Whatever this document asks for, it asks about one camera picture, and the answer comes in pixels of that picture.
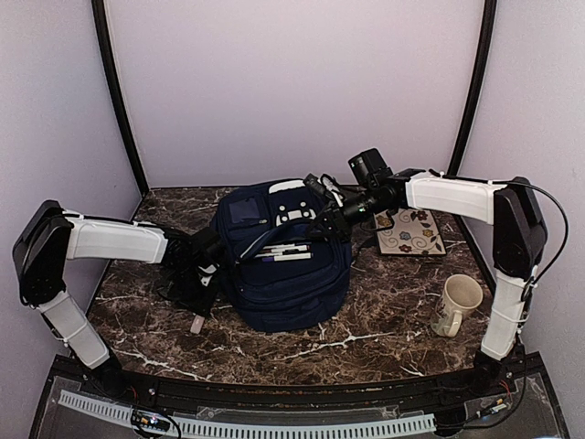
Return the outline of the white marker purple cap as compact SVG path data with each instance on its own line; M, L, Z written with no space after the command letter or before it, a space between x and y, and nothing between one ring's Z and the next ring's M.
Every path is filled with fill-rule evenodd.
M291 253L265 253L255 256L262 262L289 262L289 261L302 261L313 258L311 252L291 252Z

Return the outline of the white marker red cap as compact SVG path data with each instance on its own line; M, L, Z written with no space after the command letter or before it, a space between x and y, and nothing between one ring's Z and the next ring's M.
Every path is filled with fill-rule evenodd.
M287 244L265 246L263 249L268 249L272 252L272 251L276 251L276 250L293 249L293 248L299 247L300 245L302 245L302 244L287 243Z

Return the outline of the white marker black cap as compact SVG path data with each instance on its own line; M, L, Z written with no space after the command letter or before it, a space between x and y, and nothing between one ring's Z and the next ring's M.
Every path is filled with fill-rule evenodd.
M257 257L261 257L264 254L289 254L294 252L308 252L310 251L309 245L298 245L298 246L273 246L270 248L263 248Z

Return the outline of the navy blue student backpack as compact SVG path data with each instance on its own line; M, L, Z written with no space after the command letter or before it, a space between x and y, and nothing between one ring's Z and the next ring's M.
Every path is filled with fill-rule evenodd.
M341 308L350 284L352 244L323 234L325 208L339 207L301 179L240 187L218 203L211 227L227 253L218 282L253 329L275 333L313 327ZM265 246L287 243L309 245L313 258L255 259Z

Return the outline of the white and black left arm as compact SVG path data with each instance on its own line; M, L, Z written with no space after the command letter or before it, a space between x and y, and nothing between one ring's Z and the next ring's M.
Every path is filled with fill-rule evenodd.
M114 355L92 326L66 283L69 263L104 269L112 261L160 265L170 271L181 295L207 292L225 247L210 227L189 234L149 221L83 215L45 200L12 248L23 305L40 313L57 338L110 399L129 390L128 377L113 365Z

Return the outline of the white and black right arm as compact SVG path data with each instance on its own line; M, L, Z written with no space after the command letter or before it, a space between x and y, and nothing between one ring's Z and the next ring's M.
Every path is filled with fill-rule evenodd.
M316 223L338 237L384 211L429 210L452 217L485 273L486 263L464 222L471 219L491 227L495 277L489 286L494 299L476 355L483 363L466 378L472 395L488 395L502 380L495 362L503 361L516 345L533 291L547 270L541 261L548 229L537 200L545 190L523 177L490 180L420 168L394 172L376 148L355 155L348 164L356 187L345 187L327 174L316 179L317 191L328 200Z

